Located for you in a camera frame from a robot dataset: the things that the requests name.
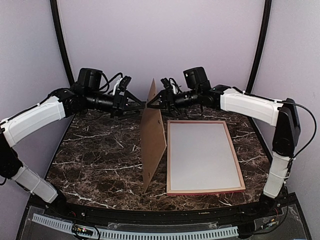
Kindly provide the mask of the brown fibreboard backing board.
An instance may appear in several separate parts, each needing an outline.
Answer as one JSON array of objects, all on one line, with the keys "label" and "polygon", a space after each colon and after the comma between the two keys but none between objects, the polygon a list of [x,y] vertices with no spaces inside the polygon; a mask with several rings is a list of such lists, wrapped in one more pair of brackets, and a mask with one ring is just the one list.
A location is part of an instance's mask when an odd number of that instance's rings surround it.
[{"label": "brown fibreboard backing board", "polygon": [[159,109],[149,107],[144,109],[140,122],[140,143],[142,189],[145,193],[167,148],[163,119]]}]

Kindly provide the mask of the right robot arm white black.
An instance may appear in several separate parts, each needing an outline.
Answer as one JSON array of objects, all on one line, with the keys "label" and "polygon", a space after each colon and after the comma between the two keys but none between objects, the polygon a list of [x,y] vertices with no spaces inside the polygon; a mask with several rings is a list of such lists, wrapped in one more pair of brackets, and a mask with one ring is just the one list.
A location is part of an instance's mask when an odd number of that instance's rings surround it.
[{"label": "right robot arm white black", "polygon": [[291,98],[271,99],[221,84],[215,87],[199,85],[181,93],[174,93],[173,87],[168,85],[147,103],[148,108],[160,109],[169,116],[175,116],[182,109],[193,105],[241,114],[275,128],[272,162],[263,188],[266,198],[255,205],[255,213],[260,217],[266,217],[274,210],[275,203],[272,199],[279,195],[290,176],[294,160],[300,154],[299,151],[295,151],[301,133],[297,111],[300,105]]}]

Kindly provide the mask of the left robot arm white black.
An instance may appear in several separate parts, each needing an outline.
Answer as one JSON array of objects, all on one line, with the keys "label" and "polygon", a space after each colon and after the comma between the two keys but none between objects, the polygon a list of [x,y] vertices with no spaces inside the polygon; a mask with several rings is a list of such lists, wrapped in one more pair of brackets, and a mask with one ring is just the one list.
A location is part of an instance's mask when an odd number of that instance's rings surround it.
[{"label": "left robot arm white black", "polygon": [[70,88],[56,89],[42,102],[1,121],[0,175],[51,204],[51,210],[58,217],[67,218],[71,208],[62,200],[64,195],[19,160],[13,147],[37,130],[84,110],[98,110],[109,113],[112,118],[126,119],[139,115],[144,107],[125,87],[116,89],[113,95],[78,82]]}]

